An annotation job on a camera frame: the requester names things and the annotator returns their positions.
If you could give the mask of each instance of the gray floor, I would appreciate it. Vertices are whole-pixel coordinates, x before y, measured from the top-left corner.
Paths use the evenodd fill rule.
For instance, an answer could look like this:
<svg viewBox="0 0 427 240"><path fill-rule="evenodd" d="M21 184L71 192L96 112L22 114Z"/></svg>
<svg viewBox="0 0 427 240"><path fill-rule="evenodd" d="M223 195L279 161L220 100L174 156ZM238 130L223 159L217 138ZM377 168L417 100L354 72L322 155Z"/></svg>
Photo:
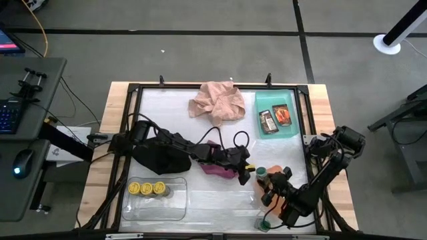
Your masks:
<svg viewBox="0 0 427 240"><path fill-rule="evenodd" d="M300 0L306 31L387 32L415 0ZM51 1L38 16L46 28L296 31L292 1L157 0ZM17 6L0 21L35 27ZM427 33L427 22L416 32ZM38 34L19 36L40 51ZM267 73L276 83L307 83L298 37L49 35L49 56L66 57L64 77L70 87L101 118L112 81L235 81L262 82ZM409 38L427 53L427 39ZM360 229L366 233L427 237L427 193L392 195L406 182L392 141L381 129L366 126L399 106L407 94L425 85L427 59L402 43L395 56L378 53L371 38L308 37L314 80L327 85L336 125L348 125L367 138L363 156L348 175ZM59 89L51 111L69 113L68 96ZM68 125L92 121L78 105ZM0 225L1 235L52 232L73 228L82 184L57 184L50 215L28 212L20 223Z"/></svg>

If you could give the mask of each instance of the wooden table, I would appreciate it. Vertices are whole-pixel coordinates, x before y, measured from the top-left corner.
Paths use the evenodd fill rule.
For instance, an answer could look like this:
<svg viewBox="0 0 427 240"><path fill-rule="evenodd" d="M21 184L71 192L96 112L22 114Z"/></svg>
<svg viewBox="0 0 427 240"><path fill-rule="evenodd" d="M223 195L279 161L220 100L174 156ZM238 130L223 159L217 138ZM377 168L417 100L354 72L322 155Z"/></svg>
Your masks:
<svg viewBox="0 0 427 240"><path fill-rule="evenodd" d="M154 82L141 82L147 84L158 84ZM109 90L107 104L105 105L104 115L102 118L102 124L100 132L102 133L118 133L121 123L121 116L125 107L125 100L127 95L127 88L129 82L113 82ZM320 133L332 134L335 129L334 118L332 116L332 110L330 107L328 92L326 86L321 84L308 85L310 90L310 100L312 103L312 111L314 114L314 121L316 124L316 131ZM303 108L303 116L306 120L305 107ZM95 150L93 158L105 154L108 146L101 146ZM81 200L79 209L79 220L84 225L90 217L98 210L102 204L107 193L107 186L109 176L111 173L111 166L113 162L113 155L104 157L94 164L91 165L89 175L87 176L85 191ZM124 159L121 160L121 164L117 171L117 179L122 170ZM358 229L356 215L354 213L352 197L350 194L350 188L348 187L346 172L342 171L328 186L328 193L330 201L334 204L335 208L340 212L341 216L347 221L347 223ZM111 204L111 211L109 216L109 227L114 218L116 200Z"/></svg>

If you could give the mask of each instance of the white stand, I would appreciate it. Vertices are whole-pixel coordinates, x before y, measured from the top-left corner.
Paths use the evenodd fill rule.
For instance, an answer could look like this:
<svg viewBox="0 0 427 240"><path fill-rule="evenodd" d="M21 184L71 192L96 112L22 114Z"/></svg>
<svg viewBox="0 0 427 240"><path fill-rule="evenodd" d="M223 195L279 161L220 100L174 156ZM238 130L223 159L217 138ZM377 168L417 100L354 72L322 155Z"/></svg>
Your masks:
<svg viewBox="0 0 427 240"><path fill-rule="evenodd" d="M395 55L400 52L400 43L394 47L389 47L383 42L385 34L380 34L374 38L374 46L379 52L387 55Z"/></svg>

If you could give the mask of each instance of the white cable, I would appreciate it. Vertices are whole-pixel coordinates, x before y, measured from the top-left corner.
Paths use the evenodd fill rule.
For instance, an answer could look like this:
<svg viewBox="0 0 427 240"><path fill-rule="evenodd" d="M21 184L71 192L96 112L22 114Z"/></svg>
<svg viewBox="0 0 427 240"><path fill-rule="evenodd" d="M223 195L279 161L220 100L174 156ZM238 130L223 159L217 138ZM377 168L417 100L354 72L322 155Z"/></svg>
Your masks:
<svg viewBox="0 0 427 240"><path fill-rule="evenodd" d="M403 39L403 41L407 42L409 45L411 45L411 47L419 54L421 54L423 57L427 58L427 56L425 54L423 54L422 52L420 52L415 46L413 46L413 44L411 42L409 42L406 39Z"/></svg>
<svg viewBox="0 0 427 240"><path fill-rule="evenodd" d="M90 122L87 122L87 123L79 124L79 125L77 125L76 127L82 127L82 126L86 126L86 125L94 124L94 123L98 123L98 122L97 122L97 121L90 121Z"/></svg>

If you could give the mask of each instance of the snack package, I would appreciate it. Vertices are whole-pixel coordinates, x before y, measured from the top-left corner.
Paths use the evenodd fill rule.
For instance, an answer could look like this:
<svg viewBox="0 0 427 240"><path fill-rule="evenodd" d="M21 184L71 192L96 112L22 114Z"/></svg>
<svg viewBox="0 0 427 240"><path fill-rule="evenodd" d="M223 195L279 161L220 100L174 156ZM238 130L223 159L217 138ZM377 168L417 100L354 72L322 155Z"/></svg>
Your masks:
<svg viewBox="0 0 427 240"><path fill-rule="evenodd" d="M261 128L265 134L277 133L279 131L278 126L274 123L273 116L270 110L260 112Z"/></svg>
<svg viewBox="0 0 427 240"><path fill-rule="evenodd" d="M289 114L289 109L286 104L274 105L273 111L280 125L285 127L292 124L291 115Z"/></svg>

